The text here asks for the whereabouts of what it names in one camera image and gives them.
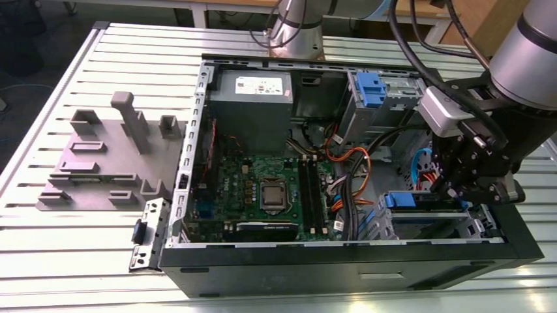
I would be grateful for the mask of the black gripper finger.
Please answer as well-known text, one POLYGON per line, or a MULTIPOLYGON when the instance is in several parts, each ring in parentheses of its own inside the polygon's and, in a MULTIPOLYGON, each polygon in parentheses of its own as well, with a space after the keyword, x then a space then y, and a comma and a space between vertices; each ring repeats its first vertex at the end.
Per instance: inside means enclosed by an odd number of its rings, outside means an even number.
POLYGON ((526 199, 526 193, 512 175, 480 177, 464 185, 450 186, 446 193, 458 200, 486 205, 520 203, 526 199))
POLYGON ((436 166, 438 178, 432 184, 431 192, 440 196, 462 196, 455 184, 458 171, 458 156, 463 145, 463 136, 442 138, 432 136, 432 157, 431 162, 436 166))

